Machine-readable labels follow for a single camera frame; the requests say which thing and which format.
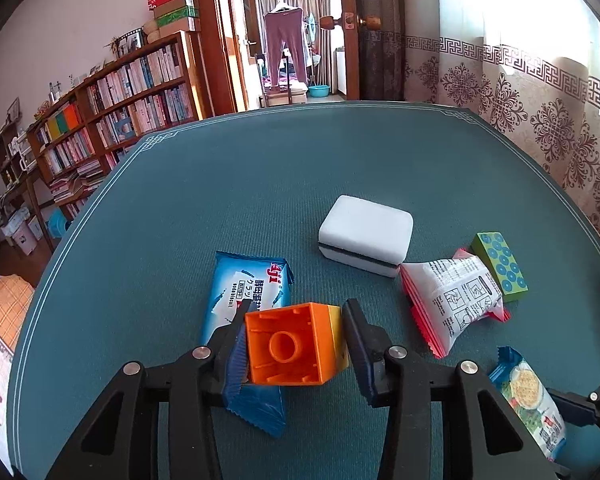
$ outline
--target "metal screw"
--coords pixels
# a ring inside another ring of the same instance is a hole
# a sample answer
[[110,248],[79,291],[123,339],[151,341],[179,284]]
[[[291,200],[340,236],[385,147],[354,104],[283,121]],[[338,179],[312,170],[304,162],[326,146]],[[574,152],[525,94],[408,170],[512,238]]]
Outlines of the metal screw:
[[122,371],[126,375],[135,375],[140,371],[140,365],[136,362],[127,363]]
[[460,369],[465,374],[475,374],[478,371],[478,365],[473,361],[462,361],[460,363]]
[[404,359],[407,357],[407,349],[401,346],[392,346],[389,348],[389,355],[395,359]]
[[198,348],[194,348],[191,354],[196,359],[206,359],[211,355],[211,348],[207,346],[199,346]]

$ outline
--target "green tablecloth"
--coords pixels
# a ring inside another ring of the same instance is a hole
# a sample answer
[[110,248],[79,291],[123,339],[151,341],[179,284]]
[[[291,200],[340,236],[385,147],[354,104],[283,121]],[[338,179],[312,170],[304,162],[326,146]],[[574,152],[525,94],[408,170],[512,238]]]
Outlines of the green tablecloth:
[[[358,298],[370,322],[432,359],[398,280],[319,253],[318,228],[341,194],[411,212],[410,262],[450,257],[476,232],[504,234],[530,291],[509,322],[473,323],[445,363],[471,359],[489,371],[496,346],[512,345],[546,385],[587,394],[600,384],[600,238],[528,156],[456,108],[269,108],[143,139],[90,199],[54,253],[18,342],[12,462],[43,479],[121,364],[169,362],[196,345],[216,250],[284,256],[294,303]],[[351,368],[285,395],[279,440],[215,410],[226,480],[376,478],[388,410],[366,405]],[[568,431],[562,462],[592,471],[600,431]],[[163,474],[165,449],[162,428]]]

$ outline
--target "red and white wrapper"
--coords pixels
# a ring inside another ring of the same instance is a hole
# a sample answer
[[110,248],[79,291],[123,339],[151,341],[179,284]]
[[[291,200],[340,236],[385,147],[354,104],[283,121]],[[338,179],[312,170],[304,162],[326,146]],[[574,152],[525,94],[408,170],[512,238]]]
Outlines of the red and white wrapper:
[[400,264],[402,288],[411,313],[434,357],[449,354],[456,338],[483,317],[506,321],[511,316],[489,269],[478,258],[458,249],[451,260]]

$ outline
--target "orange plaid cloth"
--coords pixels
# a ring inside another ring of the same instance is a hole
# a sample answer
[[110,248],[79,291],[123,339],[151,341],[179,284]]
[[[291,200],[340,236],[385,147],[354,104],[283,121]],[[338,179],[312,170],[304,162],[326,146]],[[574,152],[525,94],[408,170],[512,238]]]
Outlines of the orange plaid cloth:
[[0,277],[0,339],[15,350],[24,317],[33,296],[33,287],[21,277]]

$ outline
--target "snack package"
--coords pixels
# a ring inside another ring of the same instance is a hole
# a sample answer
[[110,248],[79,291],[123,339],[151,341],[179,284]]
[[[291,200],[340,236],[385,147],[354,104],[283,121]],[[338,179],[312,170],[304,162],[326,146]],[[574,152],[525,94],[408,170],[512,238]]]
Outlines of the snack package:
[[498,348],[489,378],[552,462],[566,442],[564,420],[554,400],[525,359],[510,346]]
[[489,269],[464,250],[456,251],[452,260],[400,264],[400,277],[413,301],[413,319],[437,359],[449,354],[472,321],[484,316],[509,319]]
[[[206,344],[216,328],[232,322],[242,300],[253,300],[252,310],[289,306],[289,286],[293,282],[294,276],[284,258],[216,252],[216,272],[201,343]],[[234,353],[247,359],[246,339],[242,337],[238,345]],[[243,383],[227,409],[272,436],[282,436],[285,412],[279,386]]]

